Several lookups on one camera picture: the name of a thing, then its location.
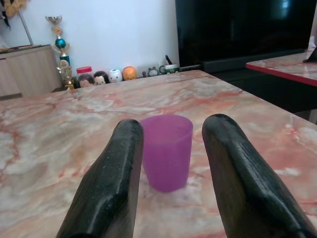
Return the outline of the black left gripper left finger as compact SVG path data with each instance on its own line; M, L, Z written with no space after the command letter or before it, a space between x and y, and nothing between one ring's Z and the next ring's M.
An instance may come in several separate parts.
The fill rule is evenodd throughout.
M138 121L117 124L104 151L83 176L58 238L133 237L143 144Z

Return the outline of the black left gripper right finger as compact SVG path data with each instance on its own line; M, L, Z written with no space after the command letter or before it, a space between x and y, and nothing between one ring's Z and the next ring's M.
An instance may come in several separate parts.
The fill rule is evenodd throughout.
M202 136L227 237L316 237L315 227L286 185L232 118L209 116Z

